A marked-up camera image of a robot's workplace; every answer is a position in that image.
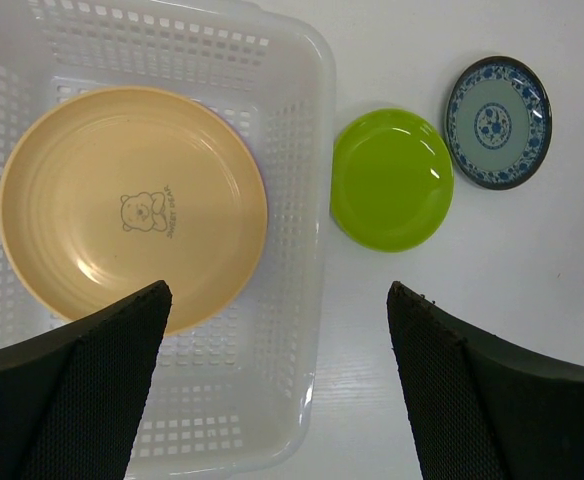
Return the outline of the blue floral ceramic plate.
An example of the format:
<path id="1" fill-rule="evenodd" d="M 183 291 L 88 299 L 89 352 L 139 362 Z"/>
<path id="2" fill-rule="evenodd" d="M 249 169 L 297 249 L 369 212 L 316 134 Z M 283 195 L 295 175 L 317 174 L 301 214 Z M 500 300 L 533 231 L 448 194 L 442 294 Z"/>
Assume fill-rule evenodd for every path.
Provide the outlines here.
<path id="1" fill-rule="evenodd" d="M 474 184 L 503 191 L 527 182 L 552 139 L 552 110 L 539 77 L 523 62 L 488 56 L 454 84 L 444 114 L 451 157 Z"/>

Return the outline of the beige plastic plate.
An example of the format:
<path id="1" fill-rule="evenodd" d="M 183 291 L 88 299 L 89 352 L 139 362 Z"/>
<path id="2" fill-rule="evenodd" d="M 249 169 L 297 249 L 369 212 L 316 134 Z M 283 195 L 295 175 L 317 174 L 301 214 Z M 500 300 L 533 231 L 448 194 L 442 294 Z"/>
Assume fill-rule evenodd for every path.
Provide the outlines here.
<path id="1" fill-rule="evenodd" d="M 216 113 L 179 94 L 116 87 L 54 107 L 0 184 L 0 235 L 45 307 L 80 319 L 162 280 L 166 331 L 230 306 L 257 270 L 268 205 L 257 163 Z"/>

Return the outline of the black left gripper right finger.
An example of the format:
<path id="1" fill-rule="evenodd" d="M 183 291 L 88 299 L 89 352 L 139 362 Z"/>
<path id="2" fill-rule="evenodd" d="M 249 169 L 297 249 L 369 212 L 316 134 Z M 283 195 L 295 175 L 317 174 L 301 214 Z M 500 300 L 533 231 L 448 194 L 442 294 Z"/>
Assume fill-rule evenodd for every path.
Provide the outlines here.
<path id="1" fill-rule="evenodd" d="M 464 322 L 401 282 L 388 326 L 425 479 L 584 479 L 584 366 Z"/>

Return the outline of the purple plastic plate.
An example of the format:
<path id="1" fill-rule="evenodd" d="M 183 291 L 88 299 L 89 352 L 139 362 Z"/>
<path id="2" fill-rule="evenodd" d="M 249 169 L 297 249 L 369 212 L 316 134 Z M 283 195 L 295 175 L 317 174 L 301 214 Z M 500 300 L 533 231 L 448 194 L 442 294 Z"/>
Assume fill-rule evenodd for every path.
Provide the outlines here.
<path id="1" fill-rule="evenodd" d="M 237 102 L 206 103 L 205 106 L 223 119 L 241 137 L 243 143 L 250 150 L 262 179 L 265 179 L 260 109 Z"/>

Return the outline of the green plastic plate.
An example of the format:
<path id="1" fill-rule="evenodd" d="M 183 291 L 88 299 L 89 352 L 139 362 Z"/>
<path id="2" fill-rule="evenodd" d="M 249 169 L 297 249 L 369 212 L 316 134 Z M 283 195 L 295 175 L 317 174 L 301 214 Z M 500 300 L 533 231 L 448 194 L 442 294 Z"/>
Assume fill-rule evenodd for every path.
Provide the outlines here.
<path id="1" fill-rule="evenodd" d="M 367 248 L 395 253 L 427 241 L 450 210 L 454 185 L 442 137 L 412 112 L 371 111 L 335 141 L 331 214 Z"/>

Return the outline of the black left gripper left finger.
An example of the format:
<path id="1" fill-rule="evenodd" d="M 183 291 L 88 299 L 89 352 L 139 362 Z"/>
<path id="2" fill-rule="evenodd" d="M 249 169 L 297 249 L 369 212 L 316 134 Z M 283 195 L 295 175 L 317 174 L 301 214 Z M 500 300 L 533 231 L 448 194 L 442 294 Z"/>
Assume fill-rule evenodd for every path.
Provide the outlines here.
<path id="1" fill-rule="evenodd" d="M 0 479 L 122 479 L 172 306 L 157 281 L 0 349 Z"/>

